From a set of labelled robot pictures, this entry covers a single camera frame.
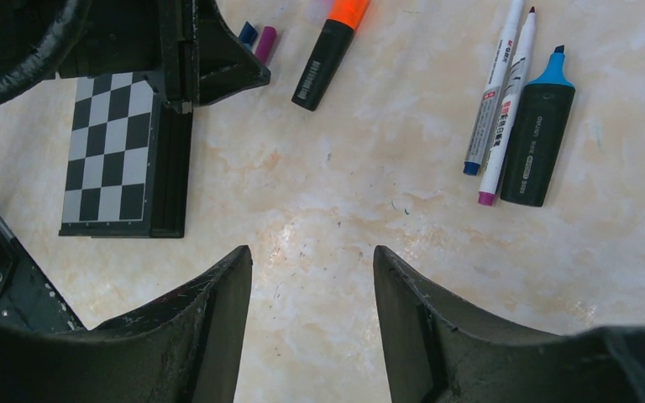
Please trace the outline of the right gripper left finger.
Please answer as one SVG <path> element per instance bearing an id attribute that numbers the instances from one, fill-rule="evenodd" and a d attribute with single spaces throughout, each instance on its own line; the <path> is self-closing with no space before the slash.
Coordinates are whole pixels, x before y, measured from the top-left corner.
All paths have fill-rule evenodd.
<path id="1" fill-rule="evenodd" d="M 0 321 L 0 402 L 231 402 L 253 261 L 241 245 L 205 273 L 92 330 Z"/>

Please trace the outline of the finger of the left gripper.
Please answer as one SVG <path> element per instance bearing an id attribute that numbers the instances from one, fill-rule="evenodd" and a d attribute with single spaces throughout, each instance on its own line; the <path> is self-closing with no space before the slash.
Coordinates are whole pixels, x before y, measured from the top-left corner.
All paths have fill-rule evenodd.
<path id="1" fill-rule="evenodd" d="M 193 14 L 195 105 L 213 105 L 270 83 L 270 70 L 229 28 L 216 1 L 195 1 Z"/>

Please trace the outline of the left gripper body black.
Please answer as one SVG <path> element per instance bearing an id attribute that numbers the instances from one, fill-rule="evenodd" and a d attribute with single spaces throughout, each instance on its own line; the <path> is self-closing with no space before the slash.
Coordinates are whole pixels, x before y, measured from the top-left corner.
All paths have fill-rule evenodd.
<path id="1" fill-rule="evenodd" d="M 94 1 L 61 78 L 137 72 L 179 113 L 195 107 L 193 1 Z"/>

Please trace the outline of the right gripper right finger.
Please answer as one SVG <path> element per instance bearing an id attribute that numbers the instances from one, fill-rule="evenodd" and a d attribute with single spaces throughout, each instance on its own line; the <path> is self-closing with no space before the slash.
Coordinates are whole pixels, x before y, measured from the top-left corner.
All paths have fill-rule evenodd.
<path id="1" fill-rule="evenodd" d="M 543 332 L 466 301 L 385 246 L 373 266 L 394 402 L 645 402 L 645 327 Z"/>

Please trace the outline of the blue marker cap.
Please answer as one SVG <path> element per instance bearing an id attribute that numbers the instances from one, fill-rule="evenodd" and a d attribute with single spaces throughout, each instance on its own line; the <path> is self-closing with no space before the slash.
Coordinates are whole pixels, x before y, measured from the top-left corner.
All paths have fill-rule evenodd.
<path id="1" fill-rule="evenodd" d="M 258 35 L 259 33 L 257 28 L 250 22 L 246 21 L 239 32 L 238 38 L 249 50 L 251 50 Z"/>

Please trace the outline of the magenta marker cap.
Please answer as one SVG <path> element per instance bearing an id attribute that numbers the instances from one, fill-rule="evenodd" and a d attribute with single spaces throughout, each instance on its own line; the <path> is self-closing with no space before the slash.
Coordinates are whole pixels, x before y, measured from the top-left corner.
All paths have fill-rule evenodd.
<path id="1" fill-rule="evenodd" d="M 275 41 L 277 39 L 277 30 L 272 26 L 264 26 L 258 38 L 258 44 L 254 50 L 255 57 L 264 65 L 270 59 Z"/>

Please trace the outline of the white marker magenta end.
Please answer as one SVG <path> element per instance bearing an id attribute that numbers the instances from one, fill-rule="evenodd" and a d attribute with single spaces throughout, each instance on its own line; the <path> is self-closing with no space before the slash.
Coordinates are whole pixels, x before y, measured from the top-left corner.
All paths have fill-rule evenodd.
<path id="1" fill-rule="evenodd" d="M 496 200 L 522 88 L 526 83 L 530 68 L 530 56 L 535 32 L 536 11 L 535 7 L 531 7 L 526 21 L 522 25 L 518 45 L 512 59 L 512 66 L 506 81 L 506 89 L 504 90 L 504 98 L 496 121 L 496 133 L 490 145 L 485 172 L 480 183 L 478 203 L 482 206 L 491 207 Z"/>

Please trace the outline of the black highlighter blue tip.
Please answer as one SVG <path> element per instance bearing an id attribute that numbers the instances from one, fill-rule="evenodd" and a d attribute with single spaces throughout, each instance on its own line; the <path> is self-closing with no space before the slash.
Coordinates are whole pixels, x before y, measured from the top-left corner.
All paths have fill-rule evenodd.
<path id="1" fill-rule="evenodd" d="M 544 72 L 523 88 L 506 152 L 504 202 L 529 207 L 545 202 L 576 93 L 564 76 L 565 57 L 565 46 L 557 46 Z"/>

